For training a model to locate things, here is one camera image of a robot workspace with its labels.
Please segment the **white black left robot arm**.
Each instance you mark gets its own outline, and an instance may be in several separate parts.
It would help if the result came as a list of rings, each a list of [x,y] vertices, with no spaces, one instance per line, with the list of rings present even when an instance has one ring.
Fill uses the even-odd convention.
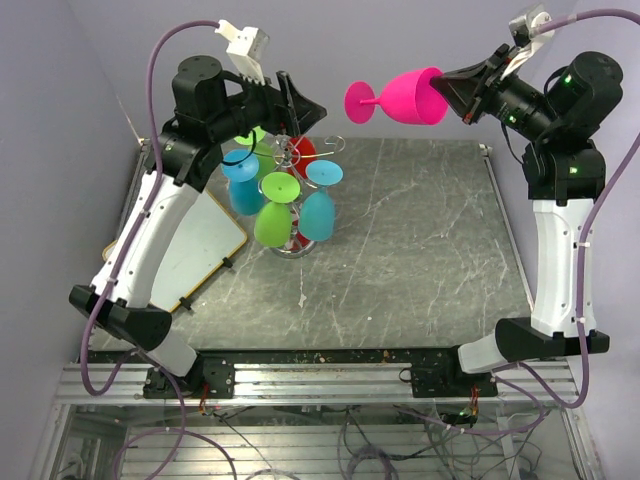
[[[76,285],[69,302],[103,330],[140,350],[169,373],[182,397],[203,387],[198,355],[172,333],[172,316],[151,304],[151,290],[184,216],[223,161],[222,146],[255,127],[297,137],[327,115],[303,96],[285,71],[275,83],[254,83],[223,69],[219,60],[192,56],[172,80],[174,115],[159,135],[142,177],[141,197],[109,261],[88,285]]]

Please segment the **green plastic wine glass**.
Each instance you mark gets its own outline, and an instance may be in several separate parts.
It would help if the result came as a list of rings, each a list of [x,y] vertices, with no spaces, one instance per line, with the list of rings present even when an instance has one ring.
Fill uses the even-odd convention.
[[[267,203],[257,214],[254,237],[263,246],[279,248],[290,238],[293,219],[290,205],[299,197],[299,181],[286,172],[272,172],[266,175],[260,189]]]

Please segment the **light green wine glass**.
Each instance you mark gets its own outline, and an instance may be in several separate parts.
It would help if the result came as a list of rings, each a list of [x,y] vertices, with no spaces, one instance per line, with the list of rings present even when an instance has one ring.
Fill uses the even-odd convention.
[[[266,132],[261,127],[255,127],[249,135],[234,138],[237,144],[253,150],[254,155],[259,160],[257,178],[263,178],[275,168],[273,150],[271,146],[264,141],[265,137]]]

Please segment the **teal plastic wine glass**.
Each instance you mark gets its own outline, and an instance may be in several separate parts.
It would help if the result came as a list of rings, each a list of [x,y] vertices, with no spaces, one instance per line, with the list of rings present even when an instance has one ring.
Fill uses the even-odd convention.
[[[333,161],[316,160],[307,166],[306,174],[316,190],[301,206],[298,230],[311,241],[323,242],[332,236],[336,217],[335,204],[327,189],[343,179],[343,170]]]

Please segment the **aluminium rail frame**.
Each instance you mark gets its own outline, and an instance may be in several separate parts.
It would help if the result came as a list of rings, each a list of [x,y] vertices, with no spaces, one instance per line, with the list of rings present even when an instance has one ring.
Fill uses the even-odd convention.
[[[582,436],[577,412],[550,397],[578,389],[567,362],[547,359],[529,368],[488,375],[460,393],[417,393],[410,369],[426,348],[476,340],[500,319],[529,312],[526,297],[484,293],[471,300],[367,298],[355,304],[335,295],[273,302],[182,301],[171,312],[173,333],[211,364],[210,407],[376,405],[407,410],[430,406],[454,415],[460,428],[522,444],[540,433],[536,419],[563,428],[580,479],[596,479],[598,464]]]

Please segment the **white board yellow frame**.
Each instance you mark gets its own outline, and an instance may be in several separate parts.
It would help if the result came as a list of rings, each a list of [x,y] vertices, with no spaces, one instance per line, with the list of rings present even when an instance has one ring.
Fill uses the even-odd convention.
[[[174,234],[160,263],[150,303],[173,312],[247,241],[247,233],[204,190]]]

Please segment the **blue plastic wine glass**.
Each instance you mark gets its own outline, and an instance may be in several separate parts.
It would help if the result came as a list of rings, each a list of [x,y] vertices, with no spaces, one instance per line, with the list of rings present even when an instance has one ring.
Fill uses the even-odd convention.
[[[233,210],[244,216],[257,214],[264,205],[258,189],[257,156],[246,149],[235,149],[223,158],[222,172],[229,180],[229,200]]]

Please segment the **red plastic wine glass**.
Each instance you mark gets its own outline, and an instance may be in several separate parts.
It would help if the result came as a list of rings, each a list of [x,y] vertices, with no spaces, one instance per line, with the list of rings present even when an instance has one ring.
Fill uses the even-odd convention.
[[[295,146],[293,151],[293,163],[292,167],[286,169],[286,172],[290,175],[294,173],[299,174],[302,178],[306,179],[307,166],[316,160],[316,149],[312,141],[305,137],[292,137],[290,144]]]

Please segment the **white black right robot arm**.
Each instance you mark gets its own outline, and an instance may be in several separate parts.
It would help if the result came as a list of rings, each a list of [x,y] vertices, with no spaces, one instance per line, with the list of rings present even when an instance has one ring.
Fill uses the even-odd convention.
[[[450,394],[465,394],[476,374],[511,363],[604,353],[590,306],[588,217],[605,193],[606,163],[592,137],[623,96],[623,70],[612,57],[586,51],[556,70],[542,91],[513,71],[515,52],[431,79],[466,124],[488,115],[527,140],[522,170],[537,229],[536,297],[527,317],[504,318],[492,333],[458,349],[440,373]]]

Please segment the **pink plastic wine glass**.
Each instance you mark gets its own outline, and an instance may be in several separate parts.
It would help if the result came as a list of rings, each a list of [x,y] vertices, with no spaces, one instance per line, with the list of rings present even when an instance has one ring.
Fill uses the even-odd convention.
[[[379,94],[364,81],[352,83],[344,96],[344,110],[350,121],[367,123],[379,107],[390,119],[408,125],[436,125],[449,105],[431,86],[442,75],[436,67],[405,72],[391,80]]]

